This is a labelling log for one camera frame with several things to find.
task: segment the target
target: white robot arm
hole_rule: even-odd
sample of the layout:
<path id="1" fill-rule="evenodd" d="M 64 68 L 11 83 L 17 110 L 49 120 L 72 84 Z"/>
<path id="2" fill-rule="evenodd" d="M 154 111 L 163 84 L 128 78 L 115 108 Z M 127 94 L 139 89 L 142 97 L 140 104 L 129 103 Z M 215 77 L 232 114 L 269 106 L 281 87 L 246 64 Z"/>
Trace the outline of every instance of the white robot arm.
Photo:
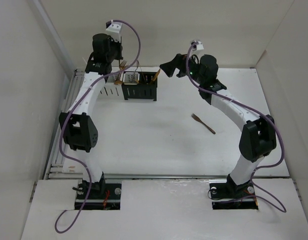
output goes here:
<path id="1" fill-rule="evenodd" d="M 200 41 L 194 40 L 193 42 L 198 42 L 198 44 L 192 53 L 203 49 Z M 218 65 L 215 57 L 203 55 L 198 61 L 198 57 L 193 54 L 189 58 L 188 65 L 189 74 L 201 88 L 236 100 L 227 87 L 217 79 Z M 179 69 L 176 76 L 183 77 L 186 75 L 186 55 L 177 54 L 172 61 L 161 64 L 160 68 L 168 77 L 172 77 L 175 70 Z M 199 94 L 210 105 L 228 116 L 242 132 L 239 142 L 241 156 L 234 170 L 227 176 L 226 183 L 210 184 L 210 187 L 217 189 L 217 194 L 212 195 L 212 199 L 213 197 L 214 199 L 244 197 L 245 191 L 251 186 L 250 178 L 253 171 L 264 157 L 276 148 L 275 131 L 265 119 L 232 101 L 200 90 Z M 271 116 L 267 115 L 267 117 L 274 122 Z"/>
<path id="2" fill-rule="evenodd" d="M 101 76 L 109 74 L 112 71 L 111 63 L 113 60 L 121 60 L 121 29 L 122 24 L 110 22 L 106 25 L 106 33 L 100 33 L 93 36 L 93 52 L 91 53 L 85 69 L 84 81 L 80 91 L 73 103 L 68 109 L 70 112 L 74 105 L 81 99 L 88 89 L 90 91 L 84 97 L 84 100 L 75 108 L 68 124 L 64 130 L 64 142 L 71 149 L 78 151 L 77 155 L 88 166 L 91 172 L 92 183 L 96 189 L 103 188 L 103 171 L 98 161 L 89 161 L 85 158 L 85 152 L 89 153 L 98 140 L 98 131 L 91 119 L 91 114 L 95 106 L 97 97 L 105 86 L 106 78 L 101 79 L 92 86 Z M 63 128 L 64 121 L 68 112 L 62 112 L 59 116 L 59 123 Z"/>

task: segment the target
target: cable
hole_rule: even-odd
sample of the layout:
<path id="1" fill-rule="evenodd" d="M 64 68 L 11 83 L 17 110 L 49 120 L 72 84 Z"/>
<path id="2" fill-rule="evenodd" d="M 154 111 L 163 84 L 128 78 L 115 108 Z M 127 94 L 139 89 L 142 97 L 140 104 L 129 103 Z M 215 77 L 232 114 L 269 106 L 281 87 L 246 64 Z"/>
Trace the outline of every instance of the cable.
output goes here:
<path id="1" fill-rule="evenodd" d="M 136 74 L 136 71 L 137 71 L 138 67 L 139 67 L 139 61 L 137 60 L 136 61 L 136 68 L 134 70 L 134 73 L 133 73 L 133 76 L 132 76 L 132 80 L 134 80 L 134 78 L 135 78 L 135 74 Z"/>
<path id="2" fill-rule="evenodd" d="M 146 79 L 145 79 L 145 76 L 144 76 L 144 72 L 143 72 L 143 70 L 142 70 L 142 66 L 140 66 L 139 61 L 137 61 L 137 62 L 138 62 L 139 68 L 140 68 L 140 72 L 142 73 L 144 83 L 146 84 Z"/>
<path id="3" fill-rule="evenodd" d="M 236 201 L 239 201 L 239 200 L 242 200 L 242 199 L 246 199 L 246 198 L 252 198 L 252 197 L 257 197 L 259 199 L 262 199 L 264 200 L 265 202 L 269 203 L 270 205 L 272 205 L 274 208 L 278 209 L 279 211 L 285 213 L 286 212 L 286 208 L 285 206 L 283 205 L 283 203 L 277 198 L 275 197 L 273 194 L 271 194 L 270 192 L 266 191 L 265 189 L 261 188 L 260 186 L 256 185 L 254 182 L 253 182 L 253 177 L 255 175 L 255 172 L 259 169 L 265 169 L 265 168 L 273 168 L 273 167 L 276 167 L 278 165 L 280 165 L 283 160 L 284 160 L 284 156 L 285 156 L 285 148 L 284 148 L 284 143 L 283 143 L 283 139 L 282 139 L 282 136 L 278 130 L 278 128 L 275 126 L 275 124 L 268 118 L 266 117 L 263 113 L 261 113 L 260 111 L 250 107 L 250 106 L 247 106 L 245 104 L 242 104 L 236 100 L 233 100 L 231 99 L 230 97 L 227 97 L 227 96 L 224 96 L 224 95 L 221 95 L 221 94 L 218 94 L 216 92 L 213 92 L 213 91 L 208 91 L 206 89 L 203 89 L 201 88 L 200 86 L 198 86 L 195 81 L 192 79 L 191 75 L 190 75 L 190 70 L 189 70 L 189 56 L 190 56 L 190 52 L 192 51 L 192 49 L 198 44 L 198 42 L 194 42 L 189 50 L 188 50 L 188 53 L 187 53 L 187 56 L 186 56 L 186 75 L 188 76 L 189 80 L 191 81 L 191 83 L 197 87 L 200 91 L 202 92 L 205 92 L 205 93 L 208 93 L 208 94 L 212 94 L 212 95 L 215 95 L 215 96 L 218 96 L 220 98 L 223 98 L 223 99 L 226 99 L 228 101 L 231 101 L 243 108 L 246 108 L 248 110 L 251 110 L 255 113 L 257 113 L 258 115 L 260 115 L 262 118 L 264 118 L 275 130 L 276 134 L 277 134 L 277 138 L 278 138 L 278 142 L 279 142 L 279 145 L 280 145 L 280 148 L 281 148 L 281 156 L 280 156 L 280 159 L 277 163 L 275 164 L 272 164 L 272 165 L 265 165 L 265 166 L 260 166 L 260 167 L 257 167 L 255 168 L 255 170 L 253 171 L 253 173 L 251 174 L 250 176 L 250 181 L 253 183 L 253 185 L 257 188 L 259 188 L 260 190 L 262 190 L 263 192 L 267 193 L 268 195 L 270 195 L 272 198 L 274 198 L 280 205 L 283 209 L 280 209 L 279 207 L 277 207 L 276 205 L 274 205 L 273 203 L 271 203 L 269 200 L 261 197 L 261 196 L 257 196 L 257 195 L 249 195 L 249 196 L 244 196 L 244 197 L 241 197 L 239 199 L 232 199 L 232 200 L 229 200 L 229 201 L 224 201 L 223 203 L 232 203 L 232 202 L 236 202 Z"/>
<path id="4" fill-rule="evenodd" d="M 209 199 L 211 199 L 211 200 L 215 200 L 215 201 L 218 201 L 218 200 L 222 200 L 223 198 L 216 198 L 216 199 L 213 199 L 212 198 L 212 196 L 211 196 L 211 192 L 210 192 L 210 190 L 208 190 L 208 192 L 207 192 L 207 196 L 208 196 L 208 198 Z"/>
<path id="5" fill-rule="evenodd" d="M 67 117 L 66 117 L 66 119 L 65 119 L 65 121 L 64 121 L 63 128 L 62 128 L 62 131 L 61 131 L 61 134 L 60 134 L 59 151 L 60 151 L 61 155 L 64 156 L 65 158 L 68 158 L 68 159 L 70 159 L 70 160 L 76 161 L 76 162 L 80 163 L 81 165 L 83 165 L 84 168 L 85 168 L 86 171 L 87 171 L 87 174 L 88 174 L 88 177 L 89 177 L 89 180 L 90 180 L 90 181 L 89 181 L 88 190 L 87 190 L 87 193 L 86 193 L 86 197 L 85 197 L 85 199 L 84 199 L 84 201 L 83 201 L 83 204 L 81 205 L 80 209 L 78 210 L 78 213 L 76 214 L 76 216 L 75 216 L 73 222 L 69 225 L 69 227 L 66 228 L 65 230 L 62 230 L 62 231 L 58 230 L 58 228 L 57 228 L 57 223 L 58 223 L 60 217 L 61 217 L 65 212 L 67 212 L 67 210 L 63 211 L 63 212 L 59 215 L 59 217 L 57 218 L 57 220 L 56 220 L 56 222 L 55 222 L 55 230 L 56 230 L 56 232 L 59 233 L 59 234 L 63 234 L 63 233 L 65 233 L 65 232 L 67 232 L 67 231 L 75 224 L 75 222 L 76 222 L 76 220 L 77 220 L 79 214 L 81 213 L 82 209 L 83 209 L 84 206 L 85 206 L 85 203 L 86 203 L 86 201 L 87 201 L 87 199 L 88 199 L 89 193 L 90 193 L 91 188 L 92 188 L 92 176 L 91 176 L 91 174 L 90 174 L 90 171 L 89 171 L 87 165 L 86 165 L 83 161 L 81 161 L 81 160 L 79 160 L 79 159 L 77 159 L 77 158 L 74 158 L 74 157 L 72 157 L 72 156 L 68 156 L 68 155 L 66 155 L 66 154 L 64 153 L 64 150 L 63 150 L 63 141 L 62 141 L 62 139 L 63 139 L 63 137 L 64 137 L 64 132 L 65 132 L 65 128 L 66 128 L 66 126 L 67 126 L 67 124 L 68 124 L 68 121 L 69 121 L 71 115 L 73 114 L 73 112 L 75 111 L 75 109 L 76 109 L 76 108 L 79 106 L 79 104 L 84 100 L 84 98 L 87 96 L 87 94 L 90 92 L 91 88 L 92 88 L 95 84 L 97 84 L 97 83 L 98 83 L 101 79 L 103 79 L 103 78 L 106 78 L 106 77 L 109 77 L 109 76 L 112 76 L 112 75 L 116 75 L 116 74 L 120 74 L 120 73 L 122 73 L 123 71 L 129 69 L 131 66 L 133 66 L 133 65 L 135 64 L 135 62 L 137 61 L 137 59 L 138 59 L 138 57 L 139 57 L 139 55 L 140 55 L 140 50 L 141 50 L 140 38 L 139 38 L 139 35 L 138 35 L 137 31 L 134 29 L 134 27 L 131 26 L 129 23 L 123 21 L 123 20 L 111 20 L 111 21 L 109 21 L 109 23 L 112 23 L 112 22 L 123 23 L 123 24 L 127 25 L 127 26 L 135 33 L 135 35 L 136 35 L 136 37 L 137 37 L 137 40 L 138 40 L 138 52 L 137 52 L 137 55 L 136 55 L 136 57 L 135 57 L 135 60 L 134 60 L 129 66 L 127 66 L 125 69 L 119 70 L 119 71 L 117 71 L 117 72 L 112 72 L 112 73 L 109 73 L 109 74 L 107 74 L 107 75 L 103 75 L 103 76 L 99 77 L 98 79 L 96 79 L 96 80 L 90 85 L 90 87 L 87 89 L 87 91 L 84 93 L 84 95 L 77 101 L 77 103 L 74 105 L 74 107 L 72 108 L 72 110 L 69 111 L 69 114 L 67 115 Z"/>

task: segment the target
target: red wire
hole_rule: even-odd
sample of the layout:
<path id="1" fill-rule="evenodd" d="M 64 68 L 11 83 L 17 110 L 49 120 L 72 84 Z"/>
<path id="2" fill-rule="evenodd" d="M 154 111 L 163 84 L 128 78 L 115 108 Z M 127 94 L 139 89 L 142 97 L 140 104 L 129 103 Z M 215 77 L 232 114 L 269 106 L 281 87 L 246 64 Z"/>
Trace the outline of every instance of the red wire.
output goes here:
<path id="1" fill-rule="evenodd" d="M 250 192 L 248 192 L 248 191 L 246 191 L 246 190 L 244 190 L 244 192 L 247 193 L 247 194 L 249 194 L 249 195 L 252 195 Z"/>
<path id="2" fill-rule="evenodd" d="M 103 201 L 104 210 L 105 210 L 105 207 L 106 207 L 106 205 L 107 205 L 107 200 L 108 200 L 108 198 L 109 198 L 109 195 L 110 195 L 110 192 L 109 192 L 109 190 L 107 190 L 107 192 L 106 192 L 106 198 L 105 198 L 104 201 Z"/>

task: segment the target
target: wooden fork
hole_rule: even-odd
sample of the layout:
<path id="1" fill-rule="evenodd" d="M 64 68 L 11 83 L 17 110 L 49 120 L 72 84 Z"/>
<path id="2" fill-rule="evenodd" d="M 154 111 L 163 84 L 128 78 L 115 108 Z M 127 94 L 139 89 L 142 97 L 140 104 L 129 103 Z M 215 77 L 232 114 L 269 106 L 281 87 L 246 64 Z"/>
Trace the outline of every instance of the wooden fork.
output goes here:
<path id="1" fill-rule="evenodd" d="M 127 61 L 123 60 L 122 62 L 119 63 L 119 70 L 124 70 L 126 68 Z M 123 83 L 123 81 L 120 81 L 120 76 L 122 75 L 122 72 L 118 74 L 116 81 L 114 82 L 115 85 L 120 85 Z"/>
<path id="2" fill-rule="evenodd" d="M 211 129 L 209 126 L 207 126 L 198 116 L 196 116 L 195 114 L 192 114 L 192 118 L 195 120 L 195 121 L 198 121 L 199 123 L 203 124 L 205 127 L 207 127 L 208 130 L 211 131 L 212 134 L 216 134 L 216 132 Z"/>

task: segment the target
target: white table surface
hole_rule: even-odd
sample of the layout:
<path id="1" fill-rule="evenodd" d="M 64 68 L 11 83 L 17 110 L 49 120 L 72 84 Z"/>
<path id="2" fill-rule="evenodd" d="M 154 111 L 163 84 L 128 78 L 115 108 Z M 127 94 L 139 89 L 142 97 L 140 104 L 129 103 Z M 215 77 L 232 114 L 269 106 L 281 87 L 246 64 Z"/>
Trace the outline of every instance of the white table surface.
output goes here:
<path id="1" fill-rule="evenodd" d="M 255 69 L 221 68 L 218 79 L 242 103 L 269 113 Z M 216 135 L 193 120 L 192 113 L 212 127 Z M 99 132 L 98 143 L 90 153 L 80 153 L 79 157 L 99 161 L 107 174 L 225 176 L 240 156 L 238 127 L 203 100 L 187 77 L 168 78 L 161 72 L 156 102 L 98 99 L 92 120 Z M 67 153 L 78 156 L 70 149 Z M 279 157 L 277 143 L 277 148 L 260 165 L 273 164 Z M 79 164 L 65 160 L 63 172 L 69 171 L 82 169 Z M 256 175 L 289 176 L 285 162 L 261 169 Z"/>
<path id="2" fill-rule="evenodd" d="M 259 200 L 259 210 L 212 210 L 208 180 L 123 181 L 120 210 L 84 210 L 64 234 L 58 215 L 72 210 L 77 180 L 40 180 L 22 240 L 308 240 L 308 224 L 291 179 L 258 179 L 287 209 Z M 270 199 L 256 189 L 256 194 Z M 63 230 L 77 211 L 59 221 Z"/>

